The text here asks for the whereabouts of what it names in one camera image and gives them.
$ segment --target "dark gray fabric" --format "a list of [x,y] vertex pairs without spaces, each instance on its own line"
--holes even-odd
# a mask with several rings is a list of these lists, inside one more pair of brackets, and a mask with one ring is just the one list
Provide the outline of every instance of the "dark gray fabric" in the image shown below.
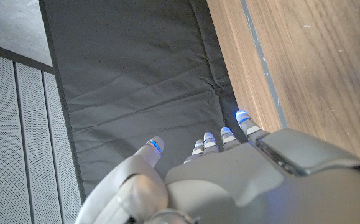
[[205,1],[44,2],[85,192],[151,137],[182,164],[237,110]]

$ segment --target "gray robotic arm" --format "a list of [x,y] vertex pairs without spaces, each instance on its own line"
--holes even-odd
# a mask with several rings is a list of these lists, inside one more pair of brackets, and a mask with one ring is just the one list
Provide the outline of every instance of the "gray robotic arm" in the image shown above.
[[89,195],[76,223],[360,223],[360,159],[306,134],[261,130],[236,113],[241,144],[223,127],[163,181],[152,138]]

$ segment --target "wooden surface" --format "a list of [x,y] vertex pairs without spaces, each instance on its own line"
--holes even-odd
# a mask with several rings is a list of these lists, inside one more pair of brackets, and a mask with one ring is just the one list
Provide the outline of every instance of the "wooden surface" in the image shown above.
[[[360,1],[246,2],[288,126],[360,157]],[[227,67],[258,67],[259,62],[255,61],[243,65],[242,59],[234,59],[233,55],[238,53],[228,47],[233,45],[235,33],[249,32],[245,15],[223,20],[240,13],[235,9],[241,8],[239,1],[210,1],[209,7]],[[222,27],[236,31],[230,34]],[[243,38],[250,39],[251,34]],[[249,45],[246,48],[254,45],[250,41],[244,44]],[[229,68],[228,72],[231,81],[251,78],[242,72],[231,72]],[[264,76],[261,71],[256,72],[256,76]],[[254,89],[265,88],[261,82],[251,85]],[[233,88],[237,100],[239,95],[248,94],[245,84],[233,83]],[[265,101],[266,97],[257,95],[254,100]],[[247,101],[239,104],[252,106]],[[266,119],[270,118],[262,118],[261,122],[268,122]]]
[[280,129],[253,39],[248,29],[238,29],[238,26],[247,27],[241,3],[214,0],[208,1],[208,5],[239,109],[246,110],[268,131]]

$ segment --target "robot finger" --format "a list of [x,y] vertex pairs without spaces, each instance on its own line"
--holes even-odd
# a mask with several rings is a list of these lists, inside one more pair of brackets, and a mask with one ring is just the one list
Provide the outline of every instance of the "robot finger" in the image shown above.
[[268,135],[267,131],[261,130],[261,128],[249,117],[245,111],[236,112],[236,121],[241,127],[243,133],[247,137],[247,141],[255,144],[258,139]]
[[224,150],[227,151],[229,149],[235,148],[241,143],[236,139],[232,131],[227,128],[221,128],[221,139],[223,140]]
[[205,140],[205,150],[203,151],[204,156],[212,152],[219,152],[216,140],[211,133],[205,133],[203,137]]
[[190,162],[193,159],[203,156],[203,150],[204,150],[203,146],[204,146],[203,140],[202,139],[197,140],[195,147],[193,148],[192,155],[187,159],[185,159],[184,163],[186,164],[187,162]]
[[163,140],[155,136],[149,140],[145,146],[142,146],[134,155],[142,156],[152,167],[155,167],[157,161],[162,155],[164,148]]

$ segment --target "perforated metal panel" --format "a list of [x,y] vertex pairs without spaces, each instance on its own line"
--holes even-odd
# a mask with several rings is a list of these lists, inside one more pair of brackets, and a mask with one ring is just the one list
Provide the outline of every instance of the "perforated metal panel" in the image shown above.
[[42,72],[16,64],[35,223],[61,223]]
[[44,73],[45,92],[50,117],[53,151],[58,170],[58,186],[65,224],[74,223],[81,207],[80,193],[73,166],[67,129],[63,118],[57,82],[52,74]]
[[13,63],[0,58],[0,223],[30,223]]

